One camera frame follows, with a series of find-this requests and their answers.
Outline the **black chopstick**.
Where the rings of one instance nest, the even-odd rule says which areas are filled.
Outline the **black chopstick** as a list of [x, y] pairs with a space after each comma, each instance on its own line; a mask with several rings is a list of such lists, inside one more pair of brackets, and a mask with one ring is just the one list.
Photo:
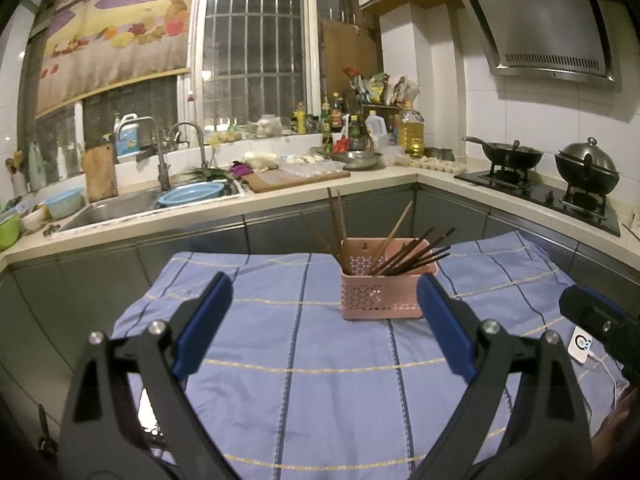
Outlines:
[[440, 249], [435, 250], [434, 252], [430, 252], [426, 256], [421, 257], [420, 259], [416, 259], [413, 262], [406, 262], [400, 264], [399, 266], [395, 266], [393, 269], [384, 272], [385, 276], [396, 276], [400, 274], [406, 274], [424, 266], [428, 266], [431, 263], [435, 263], [439, 259], [446, 258], [450, 254], [450, 246], [446, 246]]

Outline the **dark brown chopstick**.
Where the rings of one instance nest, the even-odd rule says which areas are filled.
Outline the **dark brown chopstick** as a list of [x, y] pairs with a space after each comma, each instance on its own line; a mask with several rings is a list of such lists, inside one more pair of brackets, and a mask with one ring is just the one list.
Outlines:
[[389, 268], [387, 268], [381, 274], [378, 274], [378, 275], [385, 276], [384, 272], [390, 269], [393, 269], [395, 266], [399, 266], [400, 264], [403, 264], [406, 262], [413, 262], [416, 259], [420, 259], [421, 257], [426, 256], [430, 252], [434, 252], [435, 250], [440, 249], [439, 245], [442, 244], [445, 240], [448, 240], [448, 238], [452, 234], [454, 234], [454, 232], [456, 232], [456, 229], [450, 228], [445, 233], [442, 233], [442, 235], [439, 235], [439, 237], [436, 237], [434, 240], [428, 240], [427, 238], [425, 240], [422, 240], [422, 242], [418, 246], [416, 246], [416, 249], [411, 254], [409, 254], [404, 260], [402, 260], [400, 263], [390, 266]]

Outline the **light wooden chopstick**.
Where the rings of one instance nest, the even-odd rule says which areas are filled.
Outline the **light wooden chopstick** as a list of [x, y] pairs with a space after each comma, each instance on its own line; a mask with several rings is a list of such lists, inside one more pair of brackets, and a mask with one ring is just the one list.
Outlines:
[[384, 242], [381, 244], [381, 246], [378, 248], [378, 250], [374, 254], [371, 264], [368, 267], [367, 274], [369, 275], [373, 274], [373, 271], [376, 269], [376, 266], [378, 265], [378, 260], [380, 260], [382, 255], [385, 254], [386, 248], [388, 247], [390, 242], [393, 240], [393, 238], [396, 236], [397, 231], [402, 225], [402, 222], [404, 222], [405, 218], [408, 216], [408, 213], [410, 212], [412, 207], [413, 207], [413, 201], [410, 200], [410, 202], [408, 203], [408, 205], [406, 206], [402, 214], [399, 216], [398, 220], [396, 221], [396, 223], [394, 224], [394, 226], [392, 227], [388, 235], [384, 238]]

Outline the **chrome kitchen faucet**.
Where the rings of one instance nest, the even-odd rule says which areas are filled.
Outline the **chrome kitchen faucet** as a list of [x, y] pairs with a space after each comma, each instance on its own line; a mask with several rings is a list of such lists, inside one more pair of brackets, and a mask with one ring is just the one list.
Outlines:
[[122, 129], [125, 127], [143, 124], [148, 122], [152, 129], [152, 138], [150, 144], [142, 144], [140, 150], [136, 154], [137, 162], [142, 162], [153, 155], [157, 156], [157, 181], [160, 184], [160, 189], [163, 192], [168, 192], [171, 189], [169, 168], [170, 165], [166, 162], [165, 154], [163, 150], [163, 141], [160, 137], [160, 130], [157, 128], [157, 123], [152, 116], [137, 116], [134, 117], [131, 114], [122, 116], [118, 127], [115, 130], [115, 141], [118, 142], [122, 136]]

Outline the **white timer device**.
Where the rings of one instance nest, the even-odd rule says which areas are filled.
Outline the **white timer device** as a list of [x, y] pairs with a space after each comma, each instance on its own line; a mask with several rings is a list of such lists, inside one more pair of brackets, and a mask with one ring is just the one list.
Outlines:
[[593, 338], [590, 333], [575, 326], [567, 345], [568, 355], [579, 365], [585, 365], [591, 353]]

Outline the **smartphone with lit screen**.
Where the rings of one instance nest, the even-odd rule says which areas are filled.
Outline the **smartphone with lit screen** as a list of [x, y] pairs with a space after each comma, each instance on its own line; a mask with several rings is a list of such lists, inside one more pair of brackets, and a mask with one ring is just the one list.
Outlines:
[[155, 416], [151, 400], [145, 388], [141, 391], [138, 405], [138, 421], [150, 447], [166, 451], [166, 440], [163, 431], [160, 429], [160, 424]]

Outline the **black gas stove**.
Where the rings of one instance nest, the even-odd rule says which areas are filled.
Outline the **black gas stove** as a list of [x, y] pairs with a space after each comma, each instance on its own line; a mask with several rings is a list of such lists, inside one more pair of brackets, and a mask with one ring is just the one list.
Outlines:
[[590, 226], [620, 237], [620, 224], [615, 210], [605, 195], [590, 194], [578, 188], [555, 188], [535, 181], [530, 171], [514, 169], [488, 169], [457, 174], [456, 179], [479, 185], [482, 188], [506, 193], [560, 212]]

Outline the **pink perforated plastic basket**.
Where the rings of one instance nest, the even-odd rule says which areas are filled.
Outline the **pink perforated plastic basket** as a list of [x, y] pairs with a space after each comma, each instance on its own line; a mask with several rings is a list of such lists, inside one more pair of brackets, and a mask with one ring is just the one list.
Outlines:
[[420, 318], [416, 285], [422, 274], [437, 274], [437, 263], [397, 276], [372, 275], [371, 263], [385, 240], [381, 237], [349, 237], [342, 243], [345, 268], [341, 274], [341, 306], [345, 320]]

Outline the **blue striped cloth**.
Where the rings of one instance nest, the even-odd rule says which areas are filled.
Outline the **blue striped cloth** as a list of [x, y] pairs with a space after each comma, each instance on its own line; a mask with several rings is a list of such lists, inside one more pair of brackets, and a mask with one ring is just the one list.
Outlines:
[[[481, 320], [525, 337], [573, 335], [558, 302], [574, 282], [519, 232], [457, 244], [437, 265], [442, 287]], [[450, 372], [424, 318], [344, 320], [341, 269], [329, 255], [178, 252], [112, 337], [168, 321], [218, 271], [233, 278], [233, 304], [186, 396], [240, 477], [408, 479], [465, 382]], [[602, 346], [593, 341], [587, 353], [592, 362], [572, 364], [603, 450], [631, 400]]]

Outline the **blue plastic basin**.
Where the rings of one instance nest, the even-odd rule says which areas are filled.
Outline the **blue plastic basin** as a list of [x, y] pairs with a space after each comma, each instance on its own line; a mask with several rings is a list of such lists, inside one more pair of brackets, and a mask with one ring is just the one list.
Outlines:
[[157, 203], [162, 207], [182, 206], [201, 200], [211, 200], [220, 195], [224, 184], [220, 182], [198, 182], [180, 186], [160, 196]]

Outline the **light blue plastic bowl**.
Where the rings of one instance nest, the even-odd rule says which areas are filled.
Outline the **light blue plastic bowl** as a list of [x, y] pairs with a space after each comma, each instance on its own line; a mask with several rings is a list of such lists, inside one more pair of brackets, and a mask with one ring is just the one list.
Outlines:
[[85, 205], [85, 197], [81, 188], [72, 188], [48, 198], [44, 204], [53, 220], [62, 220], [80, 211]]

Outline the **egg tray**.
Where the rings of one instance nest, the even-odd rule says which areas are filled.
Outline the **egg tray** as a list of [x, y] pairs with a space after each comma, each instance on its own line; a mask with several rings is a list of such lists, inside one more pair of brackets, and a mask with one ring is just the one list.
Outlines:
[[413, 159], [410, 165], [416, 168], [443, 172], [444, 174], [464, 174], [466, 171], [466, 165], [462, 164], [462, 162], [436, 157], [422, 156], [421, 158]]

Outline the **blue detergent jug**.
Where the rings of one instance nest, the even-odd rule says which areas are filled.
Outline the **blue detergent jug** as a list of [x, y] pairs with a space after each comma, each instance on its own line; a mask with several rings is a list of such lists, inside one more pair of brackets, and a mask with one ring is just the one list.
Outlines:
[[114, 121], [114, 139], [118, 157], [140, 151], [138, 115], [129, 113]]

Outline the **yellow cooking oil bottle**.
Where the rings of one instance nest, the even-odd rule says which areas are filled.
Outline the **yellow cooking oil bottle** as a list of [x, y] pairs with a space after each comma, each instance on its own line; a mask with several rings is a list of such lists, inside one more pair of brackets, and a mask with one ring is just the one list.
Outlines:
[[411, 101], [400, 104], [398, 119], [398, 144], [411, 158], [424, 154], [424, 118], [413, 108]]

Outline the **fruit pattern roller blind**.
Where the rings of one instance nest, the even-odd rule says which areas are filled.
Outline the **fruit pattern roller blind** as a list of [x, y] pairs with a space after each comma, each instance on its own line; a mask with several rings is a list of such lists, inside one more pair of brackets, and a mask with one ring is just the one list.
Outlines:
[[36, 116], [188, 69], [192, 0], [56, 0]]

